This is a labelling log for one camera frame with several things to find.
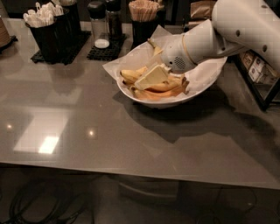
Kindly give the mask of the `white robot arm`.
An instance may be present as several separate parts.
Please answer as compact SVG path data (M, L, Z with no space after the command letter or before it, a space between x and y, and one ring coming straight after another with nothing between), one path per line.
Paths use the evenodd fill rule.
M210 19L172 37L149 64L180 74L205 60L247 50L280 72L280 18L263 0L218 0Z

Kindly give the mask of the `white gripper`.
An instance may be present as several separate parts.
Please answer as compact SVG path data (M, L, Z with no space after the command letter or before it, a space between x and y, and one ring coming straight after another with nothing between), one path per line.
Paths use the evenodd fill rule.
M164 48L161 59L174 73L184 73L205 60L221 58L221 43L221 38L208 19L172 38ZM162 66L154 65L135 82L135 86L145 90L167 79L168 72Z

